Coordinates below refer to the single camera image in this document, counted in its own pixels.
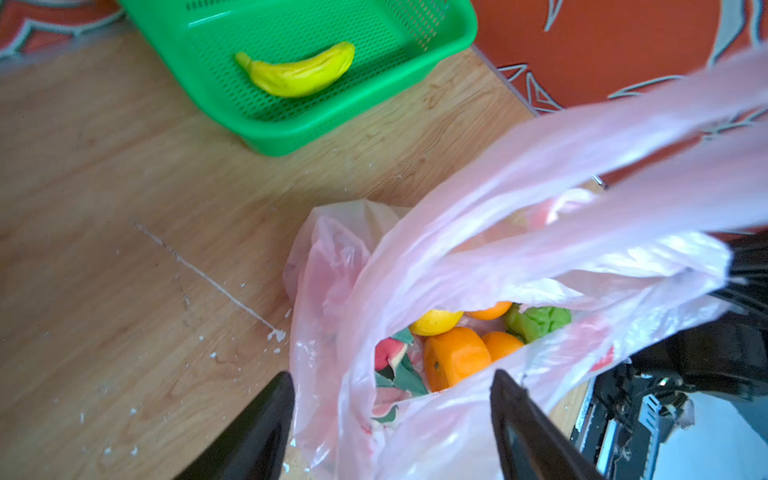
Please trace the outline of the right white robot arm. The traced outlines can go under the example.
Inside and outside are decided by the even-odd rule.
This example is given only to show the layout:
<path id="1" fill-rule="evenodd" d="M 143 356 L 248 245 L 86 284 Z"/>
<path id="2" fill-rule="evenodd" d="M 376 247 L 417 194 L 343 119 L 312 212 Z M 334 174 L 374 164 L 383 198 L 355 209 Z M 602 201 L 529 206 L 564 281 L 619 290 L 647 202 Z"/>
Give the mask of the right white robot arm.
<path id="1" fill-rule="evenodd" d="M 588 384 L 570 442 L 607 479 L 650 479 L 695 393 L 767 394 L 767 234 L 734 239 L 728 304 L 717 320 L 647 347 Z"/>

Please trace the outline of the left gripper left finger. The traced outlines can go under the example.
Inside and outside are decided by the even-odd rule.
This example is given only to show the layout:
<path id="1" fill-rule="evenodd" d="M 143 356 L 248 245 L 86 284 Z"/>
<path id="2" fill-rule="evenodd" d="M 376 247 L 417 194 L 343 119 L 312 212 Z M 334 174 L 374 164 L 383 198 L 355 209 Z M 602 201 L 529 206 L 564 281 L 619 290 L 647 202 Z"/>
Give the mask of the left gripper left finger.
<path id="1" fill-rule="evenodd" d="M 295 405 L 282 371 L 189 466 L 179 479 L 277 479 L 283 470 Z"/>

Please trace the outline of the yellow apple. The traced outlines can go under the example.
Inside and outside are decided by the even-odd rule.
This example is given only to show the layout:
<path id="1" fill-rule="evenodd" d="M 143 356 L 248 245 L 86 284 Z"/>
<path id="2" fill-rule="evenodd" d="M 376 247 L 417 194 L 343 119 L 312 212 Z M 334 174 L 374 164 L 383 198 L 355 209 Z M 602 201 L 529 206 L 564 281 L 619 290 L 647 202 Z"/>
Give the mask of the yellow apple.
<path id="1" fill-rule="evenodd" d="M 463 311 L 430 310 L 409 326 L 413 335 L 431 337 L 446 333 L 456 327 L 464 316 Z"/>

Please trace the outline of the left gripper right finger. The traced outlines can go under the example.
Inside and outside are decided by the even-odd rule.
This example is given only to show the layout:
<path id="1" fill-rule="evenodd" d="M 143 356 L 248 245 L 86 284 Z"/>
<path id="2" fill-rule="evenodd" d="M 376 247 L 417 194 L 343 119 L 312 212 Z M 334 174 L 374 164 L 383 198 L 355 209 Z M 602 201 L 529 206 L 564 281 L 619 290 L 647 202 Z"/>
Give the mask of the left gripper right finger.
<path id="1" fill-rule="evenodd" d="M 602 475 L 556 428 L 528 391 L 504 370 L 490 390 L 493 425 L 503 478 L 600 480 Z"/>

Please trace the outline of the pink plastic bag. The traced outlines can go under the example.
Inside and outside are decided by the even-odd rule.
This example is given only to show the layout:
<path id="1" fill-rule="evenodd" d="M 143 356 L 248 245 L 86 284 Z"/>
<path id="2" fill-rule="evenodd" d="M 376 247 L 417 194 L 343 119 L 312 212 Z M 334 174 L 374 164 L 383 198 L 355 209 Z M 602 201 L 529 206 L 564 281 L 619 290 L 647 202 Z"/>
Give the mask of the pink plastic bag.
<path id="1" fill-rule="evenodd" d="M 405 399 L 374 350 L 432 309 L 564 307 L 570 325 L 503 359 L 543 410 L 599 368 L 725 309 L 719 231 L 767 221 L 767 126 L 741 127 L 595 195 L 583 183 L 767 104 L 767 51 L 649 92 L 521 124 L 413 208 L 313 209 L 283 279 L 294 437 L 323 479 L 498 479 L 494 371 Z"/>

